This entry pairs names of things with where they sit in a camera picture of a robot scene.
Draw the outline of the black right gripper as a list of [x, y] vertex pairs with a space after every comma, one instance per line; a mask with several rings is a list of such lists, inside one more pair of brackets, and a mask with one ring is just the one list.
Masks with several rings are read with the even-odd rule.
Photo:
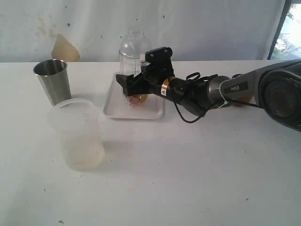
[[152, 63], [143, 66], [137, 76], [116, 74], [116, 82], [122, 87], [127, 96], [136, 94], [155, 94], [166, 97], [169, 78], [174, 77], [171, 60]]

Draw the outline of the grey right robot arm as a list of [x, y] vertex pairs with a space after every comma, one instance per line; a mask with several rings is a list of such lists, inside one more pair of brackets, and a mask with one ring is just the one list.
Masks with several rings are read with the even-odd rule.
[[301, 129], [301, 62], [290, 60], [268, 65], [232, 78], [193, 73], [185, 80], [175, 77], [170, 62], [144, 66], [139, 75], [116, 75], [126, 96], [154, 94], [183, 106], [197, 119], [216, 108], [246, 104], [255, 99], [254, 107], [263, 109], [274, 121]]

